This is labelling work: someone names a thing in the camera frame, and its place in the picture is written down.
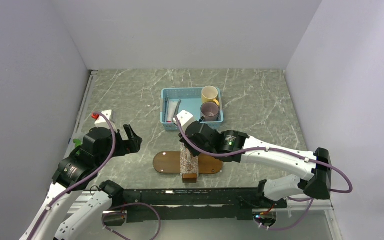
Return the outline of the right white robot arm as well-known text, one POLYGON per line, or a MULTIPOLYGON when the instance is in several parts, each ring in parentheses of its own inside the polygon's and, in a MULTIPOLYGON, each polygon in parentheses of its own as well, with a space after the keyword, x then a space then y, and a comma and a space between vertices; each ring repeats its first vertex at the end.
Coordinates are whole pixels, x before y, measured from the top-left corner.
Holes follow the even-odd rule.
POLYGON ((224 163, 260 164, 288 172, 286 177, 260 181, 255 200, 262 208, 301 194, 317 200, 331 198, 331 158, 325 148, 314 152, 293 150, 244 132, 218 132, 198 121, 176 125, 180 128, 180 142, 194 157, 204 154, 224 163))

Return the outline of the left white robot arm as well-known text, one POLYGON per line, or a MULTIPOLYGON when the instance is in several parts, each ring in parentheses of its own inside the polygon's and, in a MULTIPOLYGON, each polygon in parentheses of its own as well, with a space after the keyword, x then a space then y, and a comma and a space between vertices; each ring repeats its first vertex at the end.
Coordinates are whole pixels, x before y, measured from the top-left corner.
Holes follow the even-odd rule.
POLYGON ((98 196, 69 219, 68 211, 86 190, 89 183, 113 157, 138 153, 143 142, 129 124, 123 125, 127 139, 114 126, 94 127, 52 177, 45 201, 24 235, 23 240, 69 240, 83 231, 98 212, 117 210, 124 203, 123 188, 108 180, 101 185, 98 196))

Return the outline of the clear acrylic toothbrush holder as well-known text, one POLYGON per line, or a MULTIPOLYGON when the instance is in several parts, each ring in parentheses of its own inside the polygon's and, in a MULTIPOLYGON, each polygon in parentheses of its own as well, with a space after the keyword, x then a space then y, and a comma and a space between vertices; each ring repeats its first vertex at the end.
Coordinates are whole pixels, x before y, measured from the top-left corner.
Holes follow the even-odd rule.
POLYGON ((196 183, 199 176, 199 158, 184 144, 180 146, 180 175, 184 184, 196 183))

